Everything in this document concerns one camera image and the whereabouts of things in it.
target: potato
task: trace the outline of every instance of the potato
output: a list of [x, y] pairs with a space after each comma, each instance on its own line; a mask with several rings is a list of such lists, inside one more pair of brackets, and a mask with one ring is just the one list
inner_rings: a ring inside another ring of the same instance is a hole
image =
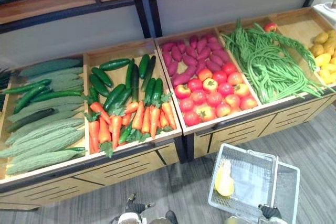
[[309, 50], [315, 57], [324, 53], [324, 48], [321, 44], [315, 44]]
[[320, 33], [318, 36], [316, 36], [314, 42], [315, 44], [323, 44], [327, 41], [328, 38], [329, 38], [329, 35], [323, 32], [323, 33]]

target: purple sweet potato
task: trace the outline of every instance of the purple sweet potato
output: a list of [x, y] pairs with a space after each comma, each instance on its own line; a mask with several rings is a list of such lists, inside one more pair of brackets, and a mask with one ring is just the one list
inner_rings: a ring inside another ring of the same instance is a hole
[[199, 55], [197, 55], [197, 60], [202, 60], [202, 59], [206, 59], [210, 56], [211, 53], [211, 49], [210, 47], [205, 47], [203, 48], [203, 50], [201, 51], [201, 53]]
[[183, 55], [182, 60], [183, 60], [184, 64], [186, 64], [187, 66], [197, 65], [197, 60], [195, 60], [194, 57], [191, 57], [189, 55]]
[[172, 47], [172, 57], [174, 60], [180, 62], [182, 60], [182, 55], [177, 46]]
[[177, 47], [180, 50], [180, 53], [184, 54], [185, 53], [185, 43], [183, 40], [179, 40], [178, 42], [176, 42]]
[[166, 66], [169, 66], [169, 64], [172, 62], [173, 58], [170, 54], [170, 52], [168, 51], [163, 51], [163, 54], [162, 54], [162, 58], [164, 60], [164, 63], [166, 64]]
[[172, 61], [168, 68], [168, 74], [169, 76], [173, 76], [177, 72], [177, 68], [179, 66], [179, 63], [177, 61]]
[[206, 46], [206, 39], [205, 38], [203, 38], [199, 42], [197, 42], [197, 53], [200, 54], [202, 52], [202, 50], [205, 48], [205, 46]]
[[198, 36], [197, 35], [193, 35], [193, 36], [190, 37], [189, 44], [192, 48], [196, 49], [197, 42], [198, 42]]
[[206, 60], [206, 61], [205, 61], [205, 64], [206, 64], [206, 67], [207, 67], [208, 69], [210, 69], [210, 71], [211, 71], [212, 73], [217, 72], [217, 71], [220, 71], [220, 69], [221, 69], [221, 67], [220, 67], [218, 64], [214, 63], [214, 62], [211, 61], [211, 60]]
[[213, 50], [212, 54], [219, 56], [224, 63], [228, 63], [230, 61], [229, 54], [226, 50]]
[[223, 60], [221, 59], [221, 57], [217, 55], [210, 55], [210, 60], [216, 63], [217, 65], [220, 65], [220, 66], [223, 65]]

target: orange carrot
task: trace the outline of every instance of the orange carrot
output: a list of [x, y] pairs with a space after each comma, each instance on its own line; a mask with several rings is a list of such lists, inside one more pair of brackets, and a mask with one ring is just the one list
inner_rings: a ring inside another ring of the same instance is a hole
[[132, 128], [133, 129], [141, 130], [144, 110], [145, 110], [145, 108], [143, 106], [143, 102], [140, 101], [139, 102], [139, 107], [138, 107], [137, 112], [136, 112], [136, 114], [134, 116], [134, 119], [133, 119], [133, 123], [132, 123]]
[[109, 132], [108, 125], [102, 116], [99, 117], [99, 143], [111, 141], [111, 133]]
[[164, 115], [164, 112], [161, 111], [160, 113], [160, 124], [161, 124], [161, 127], [166, 127], [166, 126], [169, 126], [169, 122], [167, 120], [167, 118], [165, 117]]
[[149, 133], [150, 130], [150, 117], [151, 117], [151, 111], [150, 107], [147, 107], [143, 116], [143, 123], [141, 128], [141, 133]]
[[103, 117], [103, 119], [105, 120], [105, 122], [107, 122], [108, 124], [110, 124], [110, 117], [108, 115], [108, 113], [106, 113], [106, 111], [103, 109], [102, 105], [99, 102], [94, 102], [90, 105], [90, 109], [92, 109], [93, 112], [100, 112], [101, 117]]
[[153, 106], [153, 109], [151, 111], [151, 129], [150, 129], [151, 136], [153, 139], [155, 139], [159, 118], [160, 118], [160, 109]]
[[131, 102], [130, 104], [128, 104], [126, 106], [125, 114], [131, 114], [131, 113], [137, 111], [138, 107], [139, 107], [139, 103], [138, 102]]
[[171, 128], [173, 130], [176, 130], [177, 127], [176, 127], [176, 124], [175, 124], [173, 110], [172, 110], [172, 107], [170, 106], [170, 104], [168, 102], [164, 102], [164, 103], [162, 103], [161, 108], [162, 108], [162, 110], [164, 112], [164, 115], [166, 116]]

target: yellow potato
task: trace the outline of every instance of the yellow potato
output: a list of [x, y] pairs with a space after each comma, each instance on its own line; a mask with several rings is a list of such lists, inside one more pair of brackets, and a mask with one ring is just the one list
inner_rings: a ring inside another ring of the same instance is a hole
[[329, 35], [325, 32], [320, 33], [318, 36], [316, 36], [314, 43], [315, 44], [323, 44], [327, 41], [327, 39], [329, 38]]

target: carrot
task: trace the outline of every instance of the carrot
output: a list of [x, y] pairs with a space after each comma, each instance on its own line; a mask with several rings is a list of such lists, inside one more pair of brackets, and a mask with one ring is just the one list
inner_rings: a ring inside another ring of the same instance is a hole
[[170, 106], [170, 104], [168, 102], [164, 102], [164, 103], [162, 103], [161, 108], [162, 108], [162, 110], [164, 112], [164, 115], [166, 116], [171, 128], [173, 130], [176, 130], [177, 127], [176, 127], [176, 124], [175, 124], [173, 110], [172, 110], [172, 107]]
[[131, 114], [126, 114], [122, 117], [122, 125], [128, 125], [131, 121]]
[[138, 107], [137, 112], [136, 112], [136, 114], [134, 116], [134, 119], [133, 119], [133, 123], [132, 123], [132, 128], [133, 129], [141, 130], [144, 110], [145, 110], [145, 108], [143, 106], [143, 102], [140, 101], [139, 102], [139, 107]]
[[102, 105], [99, 102], [94, 102], [90, 105], [90, 109], [92, 109], [93, 112], [100, 112], [101, 117], [103, 117], [103, 119], [105, 120], [105, 122], [107, 122], [108, 124], [110, 124], [110, 117], [108, 115], [108, 113], [106, 113], [106, 111], [103, 109]]
[[167, 118], [165, 117], [164, 115], [164, 112], [161, 111], [160, 113], [160, 124], [161, 124], [161, 127], [166, 127], [166, 126], [169, 126], [169, 122], [167, 120]]
[[138, 107], [139, 107], [138, 102], [131, 102], [130, 104], [126, 106], [125, 114], [130, 114], [130, 113], [137, 111]]
[[150, 130], [150, 117], [151, 117], [151, 109], [147, 107], [143, 116], [143, 123], [141, 128], [141, 133], [149, 133]]
[[160, 118], [160, 109], [153, 106], [151, 111], [151, 129], [150, 129], [151, 136], [153, 139], [155, 139], [159, 118]]
[[122, 124], [122, 118], [119, 115], [116, 115], [112, 119], [112, 148], [116, 149], [119, 143], [120, 129]]
[[99, 143], [111, 141], [111, 133], [109, 132], [108, 125], [102, 116], [99, 117]]

